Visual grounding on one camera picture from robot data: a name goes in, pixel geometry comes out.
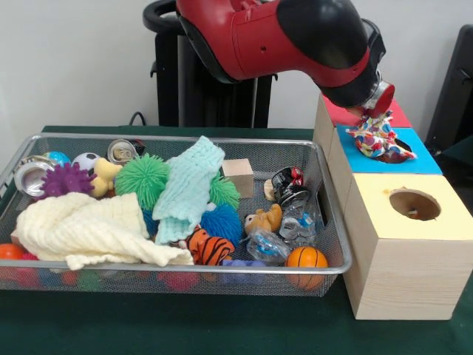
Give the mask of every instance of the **green table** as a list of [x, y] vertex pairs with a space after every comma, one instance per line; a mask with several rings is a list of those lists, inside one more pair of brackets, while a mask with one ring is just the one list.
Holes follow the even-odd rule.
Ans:
[[[57, 127], [45, 132], [311, 139], [295, 129]], [[473, 281], [448, 322], [356, 321], [322, 299], [0, 291], [0, 354], [473, 354]]]

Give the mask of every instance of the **red robot arm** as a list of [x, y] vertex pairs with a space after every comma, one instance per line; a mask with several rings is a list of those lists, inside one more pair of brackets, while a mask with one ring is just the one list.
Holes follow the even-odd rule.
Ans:
[[394, 86], [377, 71], [379, 29], [349, 0], [177, 0], [177, 14], [221, 82], [301, 70], [340, 107], [377, 117], [391, 103]]

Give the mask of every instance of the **wire mesh basket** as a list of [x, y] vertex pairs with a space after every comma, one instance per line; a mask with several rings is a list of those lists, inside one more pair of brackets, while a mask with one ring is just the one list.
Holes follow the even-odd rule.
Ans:
[[[11, 243], [16, 218], [31, 203], [18, 192], [13, 171], [29, 155], [51, 151], [75, 157], [83, 152], [105, 155], [117, 138], [130, 136], [48, 134], [26, 140], [0, 175], [0, 243]], [[197, 138], [140, 136], [146, 151], [167, 160], [189, 148]], [[239, 216], [269, 209], [263, 192], [265, 180], [281, 168], [298, 166], [304, 171], [305, 185], [312, 191], [313, 202], [323, 217], [316, 247], [326, 256], [329, 268], [286, 268], [253, 266], [167, 266], [148, 264], [103, 264], [70, 271], [66, 263], [46, 261], [0, 260], [0, 289], [50, 291], [102, 291], [139, 293], [247, 294], [271, 296], [322, 297], [337, 275], [351, 265], [351, 253], [338, 206], [338, 199], [320, 146], [309, 141], [273, 141], [219, 138], [212, 141], [225, 151], [225, 159], [248, 158], [254, 173], [254, 197], [241, 199]], [[252, 260], [241, 243], [232, 257]], [[316, 278], [317, 287], [305, 291], [295, 287], [296, 278]]]

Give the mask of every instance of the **clear plastic bottle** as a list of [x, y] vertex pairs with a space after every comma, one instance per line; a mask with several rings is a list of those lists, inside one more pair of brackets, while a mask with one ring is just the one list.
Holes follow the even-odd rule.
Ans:
[[290, 247], [270, 231], [257, 228], [248, 237], [250, 240], [246, 249], [255, 260], [270, 264], [281, 264], [286, 261], [290, 254]]
[[279, 234], [288, 243], [298, 240], [297, 244], [310, 245], [315, 242], [319, 218], [311, 201], [295, 200], [284, 210]]

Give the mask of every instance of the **soccer ball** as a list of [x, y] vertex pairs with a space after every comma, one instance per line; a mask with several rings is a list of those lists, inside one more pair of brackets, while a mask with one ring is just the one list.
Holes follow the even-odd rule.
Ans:
[[100, 156], [95, 153], [83, 153], [74, 159], [72, 165], [79, 164], [81, 170], [87, 170], [89, 176], [91, 176], [94, 173], [95, 163], [97, 163], [98, 158], [100, 158]]

